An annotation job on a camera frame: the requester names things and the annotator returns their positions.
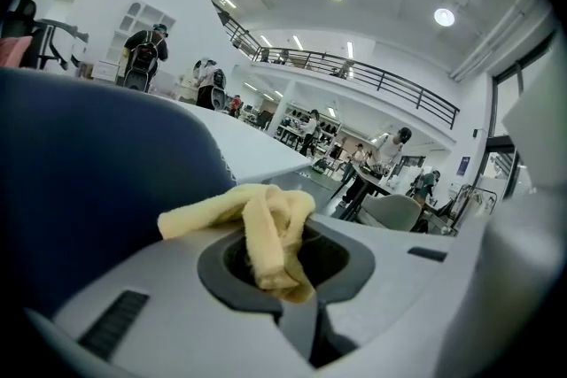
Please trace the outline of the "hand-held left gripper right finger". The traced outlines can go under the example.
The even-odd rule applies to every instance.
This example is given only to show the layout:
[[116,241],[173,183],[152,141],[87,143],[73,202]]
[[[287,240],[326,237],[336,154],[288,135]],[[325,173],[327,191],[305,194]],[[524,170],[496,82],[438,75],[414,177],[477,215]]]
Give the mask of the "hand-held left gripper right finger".
[[449,367],[458,354],[451,327],[477,266],[483,218],[466,220],[455,237],[314,219],[368,246],[376,261],[356,297],[329,307],[332,327],[358,346],[331,367]]

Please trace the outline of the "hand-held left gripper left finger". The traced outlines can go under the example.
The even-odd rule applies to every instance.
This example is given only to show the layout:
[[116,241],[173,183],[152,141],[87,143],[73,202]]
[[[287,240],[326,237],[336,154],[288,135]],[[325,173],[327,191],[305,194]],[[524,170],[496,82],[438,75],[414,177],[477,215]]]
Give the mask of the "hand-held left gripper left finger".
[[[198,255],[229,231],[155,243],[68,299],[48,319],[27,316],[48,345],[86,378],[307,378],[313,368],[267,314],[236,312],[198,278]],[[148,297],[108,360],[79,344],[125,290]]]

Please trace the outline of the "yellow cloth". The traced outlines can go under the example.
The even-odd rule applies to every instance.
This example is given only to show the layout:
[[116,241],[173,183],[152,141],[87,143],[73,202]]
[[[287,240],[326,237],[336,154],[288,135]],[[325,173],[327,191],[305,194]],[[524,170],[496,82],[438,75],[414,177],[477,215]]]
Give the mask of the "yellow cloth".
[[242,184],[227,192],[159,215],[163,239],[237,223],[245,234],[255,286],[273,297],[302,304],[315,292],[298,255],[315,200],[302,190],[273,184]]

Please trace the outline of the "dark blue chair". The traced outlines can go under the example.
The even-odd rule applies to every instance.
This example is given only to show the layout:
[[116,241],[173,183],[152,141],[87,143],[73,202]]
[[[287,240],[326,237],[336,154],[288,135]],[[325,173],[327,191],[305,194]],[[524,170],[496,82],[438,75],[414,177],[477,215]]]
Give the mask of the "dark blue chair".
[[234,184],[212,134],[176,104],[0,68],[0,225],[25,307],[53,316],[158,242],[163,212]]

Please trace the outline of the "cluttered work table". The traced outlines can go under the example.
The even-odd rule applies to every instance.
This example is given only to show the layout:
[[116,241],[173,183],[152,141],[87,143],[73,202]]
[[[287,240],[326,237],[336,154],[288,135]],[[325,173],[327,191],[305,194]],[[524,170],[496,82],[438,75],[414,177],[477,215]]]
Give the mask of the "cluttered work table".
[[372,185],[376,189],[374,193],[381,194],[383,196],[389,196],[396,193],[396,189],[391,188],[383,181],[384,177],[379,177],[379,174],[373,171],[367,166],[356,166],[356,173],[363,179],[368,185]]

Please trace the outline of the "white table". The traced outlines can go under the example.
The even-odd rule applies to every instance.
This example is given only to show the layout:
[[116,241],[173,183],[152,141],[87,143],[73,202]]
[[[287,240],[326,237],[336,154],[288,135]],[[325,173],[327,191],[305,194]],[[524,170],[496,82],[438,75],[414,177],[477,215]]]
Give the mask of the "white table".
[[269,181],[311,164],[297,151],[227,114],[180,101],[173,103],[206,126],[238,184]]

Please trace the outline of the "black balcony railing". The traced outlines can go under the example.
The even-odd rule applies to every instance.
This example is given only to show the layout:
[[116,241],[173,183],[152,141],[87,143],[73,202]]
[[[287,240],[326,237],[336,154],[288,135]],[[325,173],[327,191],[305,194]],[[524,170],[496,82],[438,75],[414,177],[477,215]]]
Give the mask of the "black balcony railing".
[[233,47],[242,51],[252,62],[289,66],[368,87],[409,104],[417,111],[430,114],[435,120],[452,129],[460,109],[431,90],[395,73],[339,57],[327,52],[270,47],[258,42],[218,4],[214,9]]

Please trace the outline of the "display shelf with bags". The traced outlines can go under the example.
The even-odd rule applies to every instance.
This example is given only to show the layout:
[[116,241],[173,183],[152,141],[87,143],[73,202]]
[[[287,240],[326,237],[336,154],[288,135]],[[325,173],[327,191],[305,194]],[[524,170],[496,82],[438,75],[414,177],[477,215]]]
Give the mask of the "display shelf with bags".
[[[306,135],[300,126],[308,123],[310,112],[310,109],[287,104],[283,119],[276,130],[276,139],[295,151],[300,151]],[[307,155],[317,157],[327,153],[335,143],[341,127],[342,123],[338,119],[320,112],[314,139]]]

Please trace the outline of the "white bookshelf cabinet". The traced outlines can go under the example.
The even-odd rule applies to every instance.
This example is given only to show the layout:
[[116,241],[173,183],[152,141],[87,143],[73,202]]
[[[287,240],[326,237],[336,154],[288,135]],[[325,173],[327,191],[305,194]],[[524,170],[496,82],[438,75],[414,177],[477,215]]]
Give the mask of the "white bookshelf cabinet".
[[114,29],[104,56],[94,64],[92,78],[117,85],[122,83],[128,62],[123,48],[126,40],[140,31],[151,30],[156,24],[164,24],[167,31],[171,32],[175,22],[175,18],[145,2],[137,0],[132,2]]

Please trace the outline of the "grey chair black frame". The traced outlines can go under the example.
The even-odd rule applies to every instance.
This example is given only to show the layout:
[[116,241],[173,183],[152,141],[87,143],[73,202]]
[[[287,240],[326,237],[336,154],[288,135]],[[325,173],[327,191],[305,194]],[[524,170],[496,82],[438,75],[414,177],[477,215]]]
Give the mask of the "grey chair black frame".
[[409,232],[417,223],[421,212],[422,206],[411,197],[400,194],[383,197],[366,195],[356,220],[374,228]]

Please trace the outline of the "black tilted desk frame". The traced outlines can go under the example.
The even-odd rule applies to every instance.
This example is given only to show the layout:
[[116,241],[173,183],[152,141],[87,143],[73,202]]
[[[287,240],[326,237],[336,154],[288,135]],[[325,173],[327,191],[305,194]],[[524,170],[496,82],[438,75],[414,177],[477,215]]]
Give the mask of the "black tilted desk frame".
[[72,26],[52,19],[37,22],[41,44],[37,68],[48,73],[75,76],[88,47],[89,35]]

